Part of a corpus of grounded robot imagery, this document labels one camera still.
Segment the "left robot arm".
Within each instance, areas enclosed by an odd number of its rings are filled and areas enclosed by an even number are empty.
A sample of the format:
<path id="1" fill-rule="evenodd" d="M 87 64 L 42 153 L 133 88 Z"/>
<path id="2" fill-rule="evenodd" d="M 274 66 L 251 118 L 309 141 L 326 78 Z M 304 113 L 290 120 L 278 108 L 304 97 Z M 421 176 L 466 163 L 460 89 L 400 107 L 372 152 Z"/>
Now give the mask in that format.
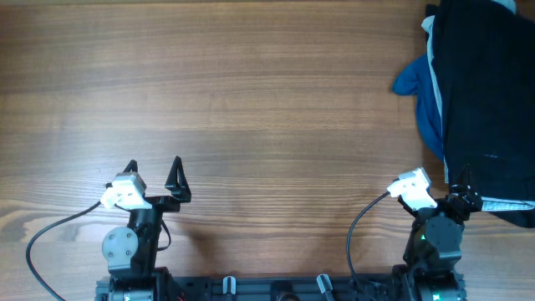
<path id="1" fill-rule="evenodd" d="M 98 281 L 95 298 L 106 301 L 184 301 L 186 293 L 167 268 L 155 265 L 166 212 L 179 212 L 182 203 L 191 200 L 181 158 L 177 156 L 166 179 L 165 196 L 147 196 L 146 184 L 138 173 L 136 161 L 106 185 L 100 198 L 104 207 L 124 209 L 129 213 L 125 227 L 109 231 L 102 242 L 108 263 L 109 281 Z"/>

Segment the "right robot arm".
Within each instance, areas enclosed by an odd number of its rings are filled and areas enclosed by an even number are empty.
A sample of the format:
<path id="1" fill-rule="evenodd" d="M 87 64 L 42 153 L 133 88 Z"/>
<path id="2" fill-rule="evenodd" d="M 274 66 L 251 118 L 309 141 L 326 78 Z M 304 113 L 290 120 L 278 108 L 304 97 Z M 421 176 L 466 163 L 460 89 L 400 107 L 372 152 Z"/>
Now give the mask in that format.
<path id="1" fill-rule="evenodd" d="M 404 264 L 392 269 L 392 298 L 410 301 L 467 299 L 463 275 L 455 270 L 461 259 L 464 222 L 482 209 L 472 168 L 466 165 L 449 188 L 435 199 L 431 180 L 422 168 L 399 175 L 387 188 L 415 219 L 403 255 Z"/>

